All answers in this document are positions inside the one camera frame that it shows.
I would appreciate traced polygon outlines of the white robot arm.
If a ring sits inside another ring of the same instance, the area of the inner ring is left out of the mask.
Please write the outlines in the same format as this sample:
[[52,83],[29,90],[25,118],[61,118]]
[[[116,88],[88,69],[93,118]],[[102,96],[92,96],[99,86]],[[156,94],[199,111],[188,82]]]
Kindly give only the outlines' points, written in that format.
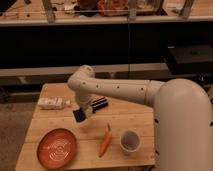
[[97,79],[83,65],[68,79],[84,107],[93,94],[153,109],[155,171],[213,171],[213,107],[208,94],[188,79]]

